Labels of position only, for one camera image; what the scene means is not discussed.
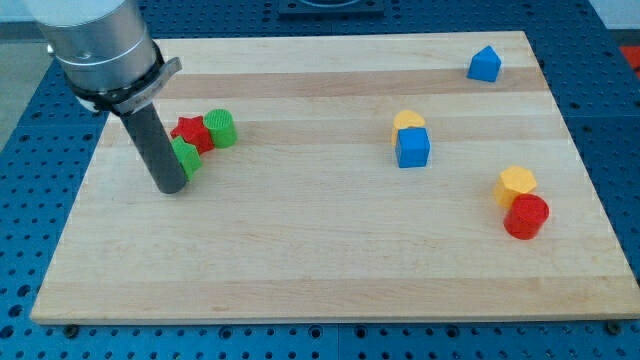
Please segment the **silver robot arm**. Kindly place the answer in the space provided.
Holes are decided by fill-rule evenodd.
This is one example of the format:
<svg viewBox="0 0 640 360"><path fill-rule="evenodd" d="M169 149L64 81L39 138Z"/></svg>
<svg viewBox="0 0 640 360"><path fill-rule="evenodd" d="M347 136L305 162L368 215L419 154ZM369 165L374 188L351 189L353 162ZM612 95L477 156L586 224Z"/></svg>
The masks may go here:
<svg viewBox="0 0 640 360"><path fill-rule="evenodd" d="M134 114L182 69L165 60L135 0L26 0L72 91L92 111Z"/></svg>

